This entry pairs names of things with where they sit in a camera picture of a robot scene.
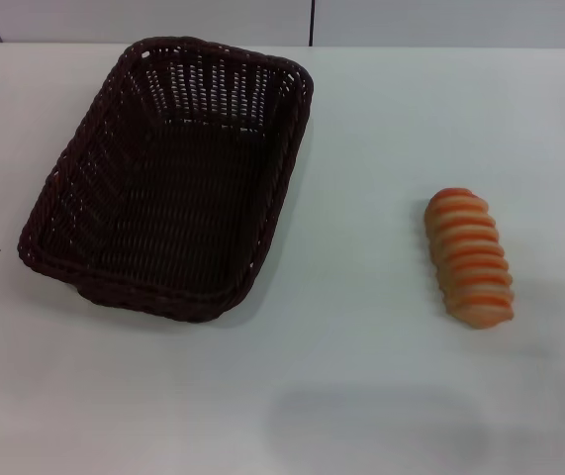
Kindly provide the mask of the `dark brown woven basket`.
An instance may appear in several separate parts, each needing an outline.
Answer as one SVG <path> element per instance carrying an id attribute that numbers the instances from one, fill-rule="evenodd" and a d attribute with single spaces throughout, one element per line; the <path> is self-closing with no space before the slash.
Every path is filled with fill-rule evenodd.
<path id="1" fill-rule="evenodd" d="M 21 260 L 101 306 L 218 318 L 267 256 L 313 92 L 280 56 L 190 37 L 128 46 L 48 175 Z"/>

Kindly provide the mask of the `orange striped bread loaf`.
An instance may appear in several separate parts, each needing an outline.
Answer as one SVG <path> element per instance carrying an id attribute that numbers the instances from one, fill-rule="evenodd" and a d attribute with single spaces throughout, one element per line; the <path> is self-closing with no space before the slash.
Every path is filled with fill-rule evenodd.
<path id="1" fill-rule="evenodd" d="M 478 330 L 512 320 L 513 278 L 488 203 L 442 189 L 427 203 L 424 230 L 446 313 Z"/>

